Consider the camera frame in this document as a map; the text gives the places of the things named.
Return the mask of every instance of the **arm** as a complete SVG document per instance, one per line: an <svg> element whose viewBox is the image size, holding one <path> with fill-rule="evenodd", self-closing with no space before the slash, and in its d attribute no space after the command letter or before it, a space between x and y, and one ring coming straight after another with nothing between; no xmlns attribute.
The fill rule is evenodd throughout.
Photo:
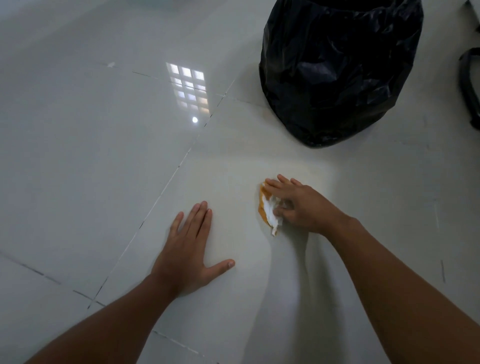
<svg viewBox="0 0 480 364"><path fill-rule="evenodd" d="M235 265L206 268L205 244L212 210L196 204L179 231L175 218L151 274L125 296L80 322L39 351L28 364L136 363L155 322L180 294L191 293Z"/></svg>
<svg viewBox="0 0 480 364"><path fill-rule="evenodd" d="M480 326L321 194L282 175L267 180L293 209L275 213L324 235L342 258L393 363L478 363Z"/></svg>

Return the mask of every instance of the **glossy floor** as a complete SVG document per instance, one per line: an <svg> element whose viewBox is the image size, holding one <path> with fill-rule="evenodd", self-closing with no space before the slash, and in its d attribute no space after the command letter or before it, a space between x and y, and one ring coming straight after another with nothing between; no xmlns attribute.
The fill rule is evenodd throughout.
<svg viewBox="0 0 480 364"><path fill-rule="evenodd" d="M203 199L215 215L206 263L237 265L168 308L141 363L386 363L329 243L288 228L273 238L257 215L259 182L279 172L358 217L480 322L480 133L456 80L480 44L471 9L424 0L396 107L312 150L260 88L274 3L111 0L4 61L3 363L137 284L175 214Z"/></svg>

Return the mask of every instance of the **trash bin lined with black bag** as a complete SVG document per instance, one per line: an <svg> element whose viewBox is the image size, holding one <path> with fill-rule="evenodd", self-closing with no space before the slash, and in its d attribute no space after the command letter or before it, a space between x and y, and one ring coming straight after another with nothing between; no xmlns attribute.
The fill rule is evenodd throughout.
<svg viewBox="0 0 480 364"><path fill-rule="evenodd" d="M360 132L395 105L422 24L421 0L277 0L259 65L268 103L308 146Z"/></svg>

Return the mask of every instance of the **person's left hand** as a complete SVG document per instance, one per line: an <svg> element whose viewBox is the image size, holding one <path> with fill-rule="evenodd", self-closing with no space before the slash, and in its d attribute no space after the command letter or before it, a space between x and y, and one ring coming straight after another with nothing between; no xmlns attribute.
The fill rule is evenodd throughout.
<svg viewBox="0 0 480 364"><path fill-rule="evenodd" d="M204 265L205 245L212 223L212 210L207 210L206 201L193 206L179 231L182 220L183 212L180 212L170 227L167 242L151 273L158 284L167 285L175 297L206 286L235 266L232 259L210 268Z"/></svg>

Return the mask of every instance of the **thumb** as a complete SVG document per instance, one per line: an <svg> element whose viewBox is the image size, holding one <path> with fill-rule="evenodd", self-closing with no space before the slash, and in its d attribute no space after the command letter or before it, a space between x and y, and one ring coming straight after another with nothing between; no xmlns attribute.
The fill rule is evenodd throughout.
<svg viewBox="0 0 480 364"><path fill-rule="evenodd" d="M221 263L215 264L213 267L205 268L202 274L204 284L207 285L215 278L220 277L222 274L224 274L226 271L233 268L234 266L235 260L227 259Z"/></svg>
<svg viewBox="0 0 480 364"><path fill-rule="evenodd" d="M282 217L286 218L288 221L292 221L295 211L289 208L277 207L275 210L273 210L273 214L279 218Z"/></svg>

